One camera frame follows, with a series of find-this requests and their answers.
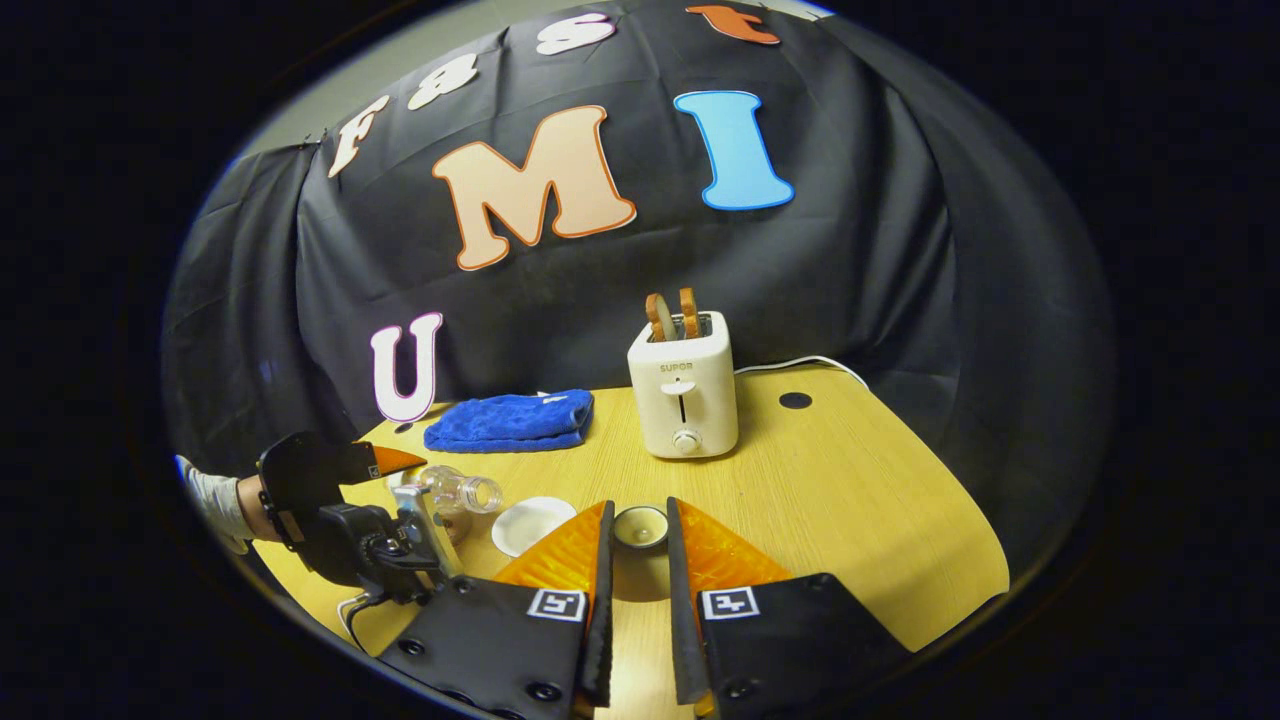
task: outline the table hole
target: table hole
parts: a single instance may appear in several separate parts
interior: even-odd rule
[[[778,397],[778,404],[791,410],[800,410],[813,405],[813,398],[803,392],[785,392]]]

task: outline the power cord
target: power cord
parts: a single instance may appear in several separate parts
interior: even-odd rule
[[[800,365],[801,363],[826,363],[828,365],[840,368],[841,370],[852,375],[855,380],[863,383],[863,387],[867,388],[868,392],[870,392],[872,389],[861,375],[841,365],[840,363],[836,363],[831,357],[823,357],[822,355],[805,355],[804,357],[796,357],[795,360],[787,360],[785,363],[774,363],[772,365],[751,365],[750,368],[739,368],[737,370],[733,370],[733,374],[740,375],[742,373],[750,373],[751,370],[777,370],[780,368],[790,368],[792,365]]]
[[[342,626],[347,630],[347,634],[351,635],[351,641],[356,643],[356,647],[358,647],[360,651],[364,652],[365,655],[369,655],[369,651],[365,650],[365,646],[360,643],[360,638],[356,637],[356,626],[353,624],[356,621],[356,614],[366,607],[372,607],[375,605],[381,605],[384,602],[387,602],[385,594],[380,598],[375,598],[370,596],[367,592],[362,592],[351,600],[344,600],[338,603],[338,620],[342,621]],[[353,607],[351,612],[343,615],[342,611],[348,605],[355,605],[356,607]]]

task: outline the black fabric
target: black fabric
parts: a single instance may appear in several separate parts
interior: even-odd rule
[[[600,3],[540,17],[352,99],[390,95],[328,178],[337,133],[234,165],[188,238],[166,313],[174,445],[242,473],[284,434],[355,439],[383,420],[370,337],[443,313],[436,398],[630,382],[650,292],[691,286],[724,314],[737,366],[838,357],[938,454],[991,520],[1015,582],[1046,559],[1091,487],[1112,386],[1111,319],[1070,202],[1012,132],[938,73],[838,18],[763,14],[778,46],[713,31],[687,3]],[[588,10],[608,40],[544,56],[536,33]],[[419,81],[477,53],[466,86],[410,111]],[[712,170],[689,91],[742,90],[781,206],[703,204]],[[516,165],[547,115],[600,105],[600,138],[637,217],[579,238],[512,237],[457,266],[445,154],[484,141]],[[413,387],[413,343],[397,348]],[[270,373],[261,368],[270,368]]]
[[[161,380],[173,446],[206,473],[248,477],[270,445],[355,429],[298,332],[293,208],[315,146],[244,158],[196,215],[169,291]]]
[[[548,15],[449,54],[479,53],[480,74],[420,110],[404,104],[422,73],[385,88],[388,109],[337,179],[326,177],[337,138],[323,143],[298,206],[300,322],[340,378],[356,428],[381,421],[369,337],[383,327],[444,314],[443,400],[621,387],[644,297],[682,286],[724,314],[739,365],[827,354],[954,375],[941,179],[897,94],[797,18],[771,19],[778,51],[714,32],[677,4],[590,8],[618,18],[618,29],[586,53],[538,55],[536,33],[561,17]],[[707,151],[694,119],[672,106],[696,90],[762,99],[760,131],[795,200],[736,213],[701,202]],[[608,111],[602,145],[636,219],[561,238],[549,208],[539,245],[513,240],[502,261],[460,270],[449,188],[433,164],[475,141],[522,164],[544,117],[589,104]],[[497,219],[494,231],[509,237]],[[402,341],[397,366],[411,370],[412,352]]]
[[[987,515],[1014,582],[1046,562],[1097,477],[1114,411],[1115,327],[1097,254],[1044,164],[937,70],[840,18],[817,23],[906,100],[955,236],[960,373],[950,397],[872,372]]]

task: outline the plastic bottle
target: plastic bottle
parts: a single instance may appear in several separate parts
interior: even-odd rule
[[[426,465],[404,474],[406,483],[430,488],[449,541],[458,544],[471,530],[471,512],[484,515],[502,507],[502,488],[489,478],[463,475],[448,465]]]

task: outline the white letter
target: white letter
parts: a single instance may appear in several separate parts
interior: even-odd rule
[[[369,135],[369,128],[374,127],[374,115],[385,108],[390,99],[390,95],[383,95],[372,105],[361,110],[351,122],[342,126],[342,129],[338,131],[338,152],[334,154],[333,167],[329,168],[329,177],[337,176],[347,167],[347,163],[356,159],[356,152],[358,152],[356,141],[365,140],[365,136]]]
[[[609,19],[600,13],[588,13],[558,23],[552,23],[538,33],[538,51],[543,55],[554,55],[593,42],[599,42],[613,35],[614,27],[600,20]]]
[[[383,328],[374,333],[374,400],[378,411],[393,423],[415,423],[431,409],[435,400],[435,331],[444,324],[444,315],[428,313],[408,325],[417,340],[417,387],[408,397],[396,389],[396,345],[399,328]]]
[[[471,82],[471,78],[476,77],[477,72],[475,65],[475,53],[467,53],[440,65],[435,72],[422,78],[422,82],[417,83],[422,90],[419,90],[413,94],[413,97],[408,99],[408,109],[417,110],[445,92],[453,92]]]

